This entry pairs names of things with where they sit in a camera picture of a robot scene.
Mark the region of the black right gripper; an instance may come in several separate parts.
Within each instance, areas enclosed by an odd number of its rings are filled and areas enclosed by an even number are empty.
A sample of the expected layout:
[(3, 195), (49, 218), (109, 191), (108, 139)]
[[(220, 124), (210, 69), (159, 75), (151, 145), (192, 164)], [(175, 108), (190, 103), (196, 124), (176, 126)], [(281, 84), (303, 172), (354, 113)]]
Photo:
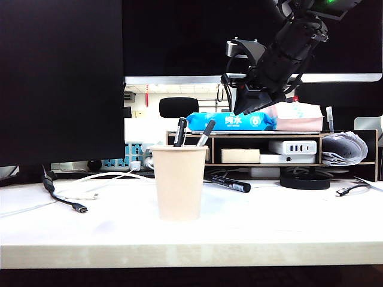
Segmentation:
[(271, 92), (264, 84), (257, 82), (257, 78), (250, 72), (224, 72), (221, 83), (228, 89), (233, 113), (248, 115), (252, 112), (271, 106), (277, 102), (285, 102), (283, 92)]

